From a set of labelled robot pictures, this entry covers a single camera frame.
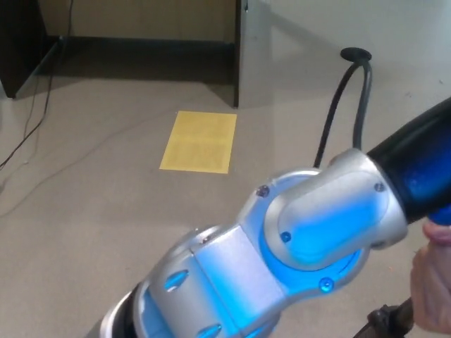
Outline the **person's bare hand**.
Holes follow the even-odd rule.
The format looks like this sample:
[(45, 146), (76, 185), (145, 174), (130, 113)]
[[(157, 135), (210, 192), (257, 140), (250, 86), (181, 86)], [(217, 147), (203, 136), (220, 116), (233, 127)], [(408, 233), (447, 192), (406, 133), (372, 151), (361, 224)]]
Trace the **person's bare hand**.
[(423, 330), (450, 334), (450, 226), (423, 226), (428, 244), (415, 254), (410, 275), (414, 322)]

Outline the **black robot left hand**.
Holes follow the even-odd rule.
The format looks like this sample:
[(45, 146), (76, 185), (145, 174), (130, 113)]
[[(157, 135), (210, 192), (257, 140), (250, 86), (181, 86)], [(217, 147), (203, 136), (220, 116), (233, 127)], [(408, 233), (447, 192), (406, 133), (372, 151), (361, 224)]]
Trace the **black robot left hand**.
[(450, 99), (368, 152), (389, 179), (409, 223), (450, 205)]

